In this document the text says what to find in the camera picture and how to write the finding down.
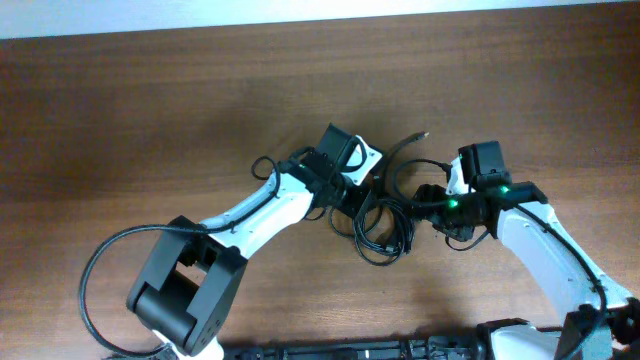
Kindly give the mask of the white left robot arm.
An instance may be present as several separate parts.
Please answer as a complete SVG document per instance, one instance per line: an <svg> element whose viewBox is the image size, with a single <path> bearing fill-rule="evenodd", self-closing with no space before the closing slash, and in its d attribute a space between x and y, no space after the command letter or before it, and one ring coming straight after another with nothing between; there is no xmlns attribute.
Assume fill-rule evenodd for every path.
<svg viewBox="0 0 640 360"><path fill-rule="evenodd" d="M223 358L217 335L251 256L314 209L342 204L382 157L361 136L329 126L235 207L199 223L175 218L134 281L128 310L177 358Z"/></svg>

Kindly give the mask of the black USB cable gold plug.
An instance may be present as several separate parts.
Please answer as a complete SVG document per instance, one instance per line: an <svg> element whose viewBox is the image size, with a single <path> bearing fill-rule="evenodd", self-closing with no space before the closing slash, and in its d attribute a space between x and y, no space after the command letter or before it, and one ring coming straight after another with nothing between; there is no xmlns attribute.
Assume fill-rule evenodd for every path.
<svg viewBox="0 0 640 360"><path fill-rule="evenodd" d="M390 165L391 165L392 161L394 160L394 158L396 157L396 155L402 149L404 149L406 146L408 146L408 145L410 145L412 143L415 143L415 142L423 139L425 136L426 136L425 132L414 133L414 134L410 135L409 137L401 140L396 145L393 145L391 147L391 149L383 156L383 159L382 159L382 171L381 171L381 173L376 174L374 176L373 190L368 194L368 199L364 201L364 203L363 203L361 209L359 210L358 214L360 212L362 212L365 209L365 207L367 205L369 205L370 202L374 198L382 198L384 196L391 196L393 198L396 198L396 199L400 200L398 197L394 197L392 195L389 195L386 192L386 179L387 179L388 171L390 169ZM409 214L409 210L407 209L407 205L404 204L404 206L406 207L406 211Z"/></svg>

